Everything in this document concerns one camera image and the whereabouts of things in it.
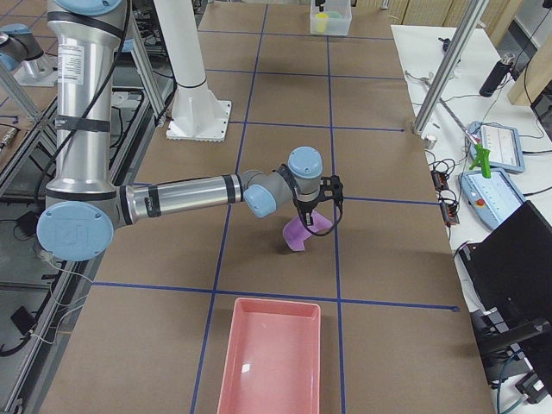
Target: purple object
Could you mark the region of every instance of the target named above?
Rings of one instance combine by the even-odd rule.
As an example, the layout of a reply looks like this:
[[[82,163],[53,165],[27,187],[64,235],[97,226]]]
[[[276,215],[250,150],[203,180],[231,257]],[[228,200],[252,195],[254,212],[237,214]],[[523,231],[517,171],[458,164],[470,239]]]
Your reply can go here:
[[[332,222],[330,220],[322,214],[312,211],[312,225],[309,226],[310,230],[317,233],[320,230],[329,229],[331,226]],[[284,235],[285,242],[294,252],[303,252],[304,241],[311,237],[311,233],[303,227],[299,216],[295,217],[284,226],[282,234]]]

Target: black cylinder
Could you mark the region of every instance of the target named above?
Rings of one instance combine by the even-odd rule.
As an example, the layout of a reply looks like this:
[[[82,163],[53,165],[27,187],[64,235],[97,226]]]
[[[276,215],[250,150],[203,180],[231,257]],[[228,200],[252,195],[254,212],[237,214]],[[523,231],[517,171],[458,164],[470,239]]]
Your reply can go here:
[[[506,54],[501,60],[497,62],[494,68],[487,76],[483,86],[480,89],[480,95],[482,97],[491,97],[492,94],[497,90],[500,85],[500,82],[504,79],[506,74],[510,71],[511,66],[513,65],[513,54]]]

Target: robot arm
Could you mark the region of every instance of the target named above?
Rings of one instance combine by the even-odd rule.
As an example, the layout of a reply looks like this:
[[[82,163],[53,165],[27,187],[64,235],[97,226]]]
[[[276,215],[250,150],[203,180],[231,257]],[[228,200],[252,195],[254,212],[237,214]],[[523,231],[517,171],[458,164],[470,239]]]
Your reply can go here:
[[[114,230],[147,217],[246,201],[257,217],[292,200],[308,228],[318,203],[341,207],[339,178],[322,177],[313,148],[292,152],[287,165],[259,171],[148,186],[115,187],[109,180],[110,74],[124,41],[129,0],[49,0],[48,26],[59,39],[56,177],[47,184],[37,235],[63,260],[89,260]]]
[[[9,71],[23,64],[31,78],[43,78],[53,71],[30,29],[20,23],[0,28],[0,63]]]

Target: black tape band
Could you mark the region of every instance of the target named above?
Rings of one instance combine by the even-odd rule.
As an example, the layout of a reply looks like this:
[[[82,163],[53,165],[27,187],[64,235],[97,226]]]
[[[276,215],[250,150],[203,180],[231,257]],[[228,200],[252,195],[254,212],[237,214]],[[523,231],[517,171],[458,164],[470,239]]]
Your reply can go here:
[[[159,203],[159,191],[157,185],[150,185],[147,188],[147,194],[149,197],[144,198],[146,204],[146,211],[148,217],[161,216],[161,205]]]
[[[46,195],[51,198],[67,201],[104,201],[115,198],[116,192],[63,192],[46,189]]]
[[[181,87],[186,88],[186,89],[196,89],[199,86],[203,85],[205,82],[207,82],[207,78],[205,78],[205,80],[201,84],[197,84],[197,85],[194,85],[194,86],[186,86],[186,85],[179,84],[178,82],[176,82],[176,85],[181,86]]]
[[[276,168],[276,173],[278,173],[280,177],[284,179],[287,186],[290,187],[290,190],[293,194],[293,203],[295,203],[299,186],[297,184],[297,181],[295,180],[295,177],[293,176],[292,171],[290,170],[290,167],[286,164],[282,164],[278,168]]]
[[[224,184],[226,184],[226,193],[228,194],[229,204],[235,203],[234,180],[229,175],[223,175]]]
[[[41,58],[42,56],[44,56],[44,51],[41,50],[38,54],[36,54],[35,56],[31,56],[30,58],[26,58],[25,61],[26,62],[30,62],[30,61],[33,61],[35,59],[38,59],[38,58]]]
[[[111,122],[98,121],[96,119],[77,118],[76,116],[57,115],[55,118],[55,128],[65,131],[88,131],[109,133]]]
[[[238,184],[240,185],[240,199],[238,200],[238,202],[241,203],[243,201],[243,184],[240,176],[236,175],[236,177],[238,178]]]
[[[48,13],[48,21],[61,21],[61,22],[72,22],[82,24],[91,28],[98,28],[104,32],[110,33],[119,39],[122,39],[123,31],[120,28],[116,28],[106,22],[101,20],[94,19],[88,16],[76,15],[74,13],[69,13],[66,11],[50,11]]]
[[[132,224],[130,217],[129,202],[127,201],[127,186],[123,185],[119,188],[119,202],[121,203],[122,218],[127,226]]]

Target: pink plastic bin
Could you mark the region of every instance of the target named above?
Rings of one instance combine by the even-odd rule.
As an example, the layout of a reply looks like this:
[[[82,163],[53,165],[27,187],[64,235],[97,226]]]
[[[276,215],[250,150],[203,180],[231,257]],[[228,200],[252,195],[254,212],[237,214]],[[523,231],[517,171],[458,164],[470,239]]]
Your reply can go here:
[[[238,298],[217,414],[318,414],[320,307]]]

